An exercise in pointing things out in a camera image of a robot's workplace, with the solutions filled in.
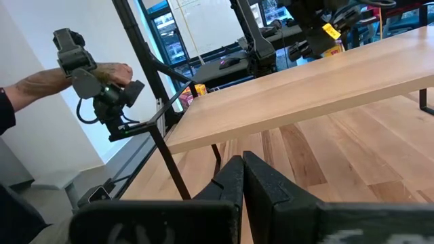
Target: black cable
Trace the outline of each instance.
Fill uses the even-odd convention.
[[[374,7],[381,7],[384,9],[388,8],[394,8],[396,6],[396,2],[394,0],[356,0],[356,2],[351,3],[343,8],[341,8],[336,13],[332,14],[332,17],[330,18],[329,23],[334,24],[334,21],[336,18],[341,15],[342,13],[345,13],[346,11],[350,10],[351,8],[361,5],[361,4],[367,4]]]
[[[361,4],[368,4],[374,7],[381,8],[394,8],[396,6],[396,2],[394,0],[356,0]]]
[[[82,99],[83,98],[80,98],[80,100],[79,100],[79,103],[77,104],[77,109],[76,109],[76,113],[77,113],[77,118],[79,118],[79,120],[82,122],[82,123],[85,123],[85,124],[87,124],[87,125],[91,125],[91,124],[95,124],[96,122],[98,122],[98,118],[96,118],[96,119],[94,119],[94,120],[92,120],[92,121],[87,121],[87,120],[84,120],[82,117],[81,117],[81,115],[80,115],[80,108],[81,108],[81,101],[82,101]]]
[[[358,2],[357,2],[357,3],[351,3],[351,4],[348,4],[347,6],[341,8],[339,11],[335,12],[335,13],[332,15],[332,17],[330,18],[329,23],[330,23],[330,24],[334,24],[334,21],[336,20],[336,18],[337,18],[339,15],[341,15],[341,13],[345,13],[345,12],[347,12],[348,10],[352,9],[353,7],[355,7],[355,6],[357,6],[357,5],[360,5],[360,3],[358,3]]]
[[[135,121],[135,120],[132,120],[132,119],[128,119],[125,115],[122,115],[122,117],[123,117],[126,121],[128,121],[128,123],[126,123],[126,125],[134,124],[134,123],[140,123],[139,121]]]

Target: person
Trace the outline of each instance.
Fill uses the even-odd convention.
[[[92,71],[99,80],[120,86],[132,80],[127,64],[102,63]],[[15,113],[34,101],[57,94],[72,85],[60,68],[43,70],[0,88],[0,135],[15,126]],[[37,210],[8,187],[0,184],[0,243],[68,243],[68,220],[47,225]]]

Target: table leg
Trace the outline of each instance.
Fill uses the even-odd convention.
[[[434,115],[434,110],[427,105],[427,89],[419,91],[419,108],[430,115]]]
[[[428,5],[419,8],[419,24],[421,27],[428,25]],[[430,115],[434,115],[434,110],[427,105],[427,96],[427,89],[419,91],[419,108]]]
[[[419,24],[420,27],[428,25],[428,5],[419,8]]]
[[[172,179],[174,179],[176,188],[178,189],[182,199],[190,200],[191,196],[189,190],[187,189],[184,180],[182,179],[181,173],[179,172],[175,160],[172,157],[172,154],[169,148],[167,147],[166,143],[164,142],[164,139],[161,136],[158,127],[156,125],[152,126],[149,132],[151,133],[151,136],[154,139],[155,144],[157,145],[157,148],[161,153],[161,156],[163,156],[164,162],[167,165],[167,168],[169,169]]]
[[[220,171],[222,167],[222,157],[220,156],[220,152],[218,151],[217,145],[211,145],[212,151],[214,152],[214,156],[216,156],[216,168],[214,169],[214,176]]]

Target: tabletop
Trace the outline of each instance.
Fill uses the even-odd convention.
[[[172,153],[223,142],[434,85],[434,27],[195,98]]]

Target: tattooed forearm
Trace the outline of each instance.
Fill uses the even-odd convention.
[[[16,89],[25,96],[42,98],[56,94],[71,85],[60,68],[44,70],[17,82]]]
[[[132,69],[126,64],[119,63],[98,64],[98,68],[92,73],[100,81],[120,85],[127,85],[132,78]],[[35,100],[57,94],[71,85],[71,79],[67,79],[60,68],[54,68],[24,78],[5,87],[5,91],[15,111],[18,111]]]

